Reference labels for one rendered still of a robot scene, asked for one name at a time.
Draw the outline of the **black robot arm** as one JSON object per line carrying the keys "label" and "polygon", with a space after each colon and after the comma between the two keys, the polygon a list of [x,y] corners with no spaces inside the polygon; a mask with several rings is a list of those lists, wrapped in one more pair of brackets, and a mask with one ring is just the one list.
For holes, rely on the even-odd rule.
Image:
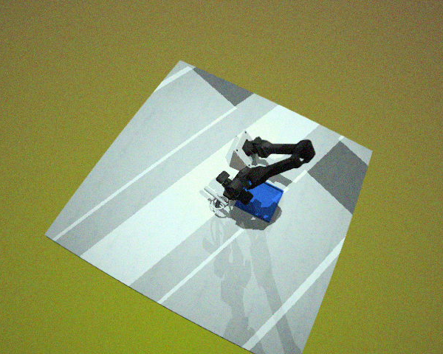
{"label": "black robot arm", "polygon": [[[309,163],[316,155],[311,140],[300,140],[297,144],[271,143],[269,140],[257,136],[253,141],[246,139],[242,150],[250,156],[257,153],[261,158],[267,158],[271,154],[290,154],[287,159],[281,160],[269,166],[257,166],[249,168],[246,166],[240,170],[236,177],[229,182],[223,196],[229,200],[237,200],[243,188],[252,190],[265,183],[268,178],[276,176],[293,168],[299,168]],[[301,159],[303,161],[301,161]],[[248,182],[250,180],[250,183]]]}

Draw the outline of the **blue tray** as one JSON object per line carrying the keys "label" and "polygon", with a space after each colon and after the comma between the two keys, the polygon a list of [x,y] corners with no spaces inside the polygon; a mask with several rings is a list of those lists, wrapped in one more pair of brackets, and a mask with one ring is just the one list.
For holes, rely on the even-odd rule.
{"label": "blue tray", "polygon": [[252,190],[243,189],[253,194],[253,198],[247,205],[237,199],[234,206],[269,223],[284,191],[267,182]]}

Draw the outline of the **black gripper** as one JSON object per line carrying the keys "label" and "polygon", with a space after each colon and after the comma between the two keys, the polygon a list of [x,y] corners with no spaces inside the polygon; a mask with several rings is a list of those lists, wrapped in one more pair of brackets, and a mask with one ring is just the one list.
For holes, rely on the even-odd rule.
{"label": "black gripper", "polygon": [[[227,185],[229,184],[229,182],[232,181],[228,178],[229,176],[230,176],[230,174],[228,174],[224,170],[216,177],[217,182],[219,182],[223,186],[224,190],[227,188]],[[252,198],[253,198],[253,194],[251,194],[249,191],[242,189],[242,191],[239,193],[239,197],[237,199],[240,200],[240,202],[242,202],[244,205],[247,205],[251,201]]]}

